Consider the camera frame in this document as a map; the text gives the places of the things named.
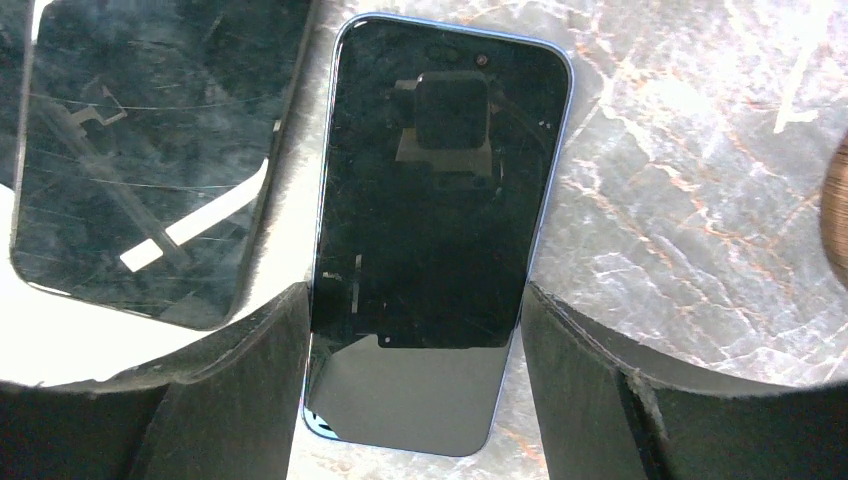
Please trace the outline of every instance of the smartphone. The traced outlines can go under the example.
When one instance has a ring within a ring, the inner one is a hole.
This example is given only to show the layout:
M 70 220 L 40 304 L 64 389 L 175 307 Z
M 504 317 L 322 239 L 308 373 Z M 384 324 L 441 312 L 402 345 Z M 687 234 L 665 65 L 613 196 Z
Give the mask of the smartphone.
M 556 46 L 384 14 L 331 80 L 303 415 L 466 456 L 489 435 L 573 90 Z
M 314 0 L 35 2 L 11 261 L 193 329 L 240 301 Z

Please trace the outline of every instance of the marble surface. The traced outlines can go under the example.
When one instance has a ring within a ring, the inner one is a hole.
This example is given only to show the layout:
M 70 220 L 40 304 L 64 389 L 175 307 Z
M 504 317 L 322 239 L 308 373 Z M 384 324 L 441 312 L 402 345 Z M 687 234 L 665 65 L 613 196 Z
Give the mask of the marble surface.
M 245 311 L 308 276 L 332 41 L 368 11 L 571 54 L 574 109 L 533 272 L 547 290 L 713 370 L 786 385 L 848 378 L 848 296 L 818 233 L 826 164 L 848 129 L 845 0 L 326 2 Z M 520 345 L 477 455 L 351 446 L 301 425 L 289 478 L 547 478 Z

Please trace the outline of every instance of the phone screen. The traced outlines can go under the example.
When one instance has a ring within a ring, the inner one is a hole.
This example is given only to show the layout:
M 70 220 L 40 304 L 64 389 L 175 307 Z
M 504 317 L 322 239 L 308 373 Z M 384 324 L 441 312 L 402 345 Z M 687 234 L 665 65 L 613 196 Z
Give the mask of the phone screen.
M 11 251 L 19 276 L 191 328 L 225 322 L 312 3 L 57 0 L 36 10 Z
M 571 92 L 527 39 L 383 15 L 337 42 L 307 424 L 451 456 L 485 443 Z

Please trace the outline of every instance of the gray marble countertop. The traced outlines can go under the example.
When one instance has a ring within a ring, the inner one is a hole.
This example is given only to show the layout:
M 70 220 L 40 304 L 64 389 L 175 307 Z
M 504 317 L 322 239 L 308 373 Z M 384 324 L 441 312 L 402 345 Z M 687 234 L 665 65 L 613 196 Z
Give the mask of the gray marble countertop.
M 577 89 L 532 273 L 547 290 L 713 370 L 785 385 L 848 378 L 848 295 L 818 232 L 825 168 L 848 130 L 848 0 L 324 2 L 243 311 L 309 276 L 332 43 L 345 20 L 369 11 L 540 37 L 571 55 Z M 13 286 L 0 298 L 37 296 L 39 308 L 93 318 L 96 307 Z M 108 378 L 203 335 L 124 315 L 112 332 L 121 344 L 103 341 L 118 322 L 97 322 L 91 338 L 55 324 L 79 342 L 61 332 L 63 342 L 41 341 L 66 356 L 15 378 L 35 383 L 58 362 L 88 368 L 86 378 L 97 365 Z M 29 329 L 15 333 L 23 338 L 44 327 L 14 328 Z M 146 350 L 127 353 L 145 339 Z M 37 353 L 18 343 L 0 365 Z M 128 365 L 103 369 L 109 355 Z M 547 478 L 520 339 L 478 454 L 353 446 L 300 425 L 289 478 Z

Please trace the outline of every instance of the black phone screen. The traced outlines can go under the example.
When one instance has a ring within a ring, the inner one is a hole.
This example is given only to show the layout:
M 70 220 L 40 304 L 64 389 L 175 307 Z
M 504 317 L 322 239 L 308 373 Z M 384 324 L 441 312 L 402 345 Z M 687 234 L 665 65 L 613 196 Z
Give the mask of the black phone screen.
M 488 437 L 571 92 L 527 39 L 391 16 L 337 43 L 304 414 L 451 456 Z
M 225 322 L 313 3 L 57 0 L 36 12 L 19 276 L 191 328 Z

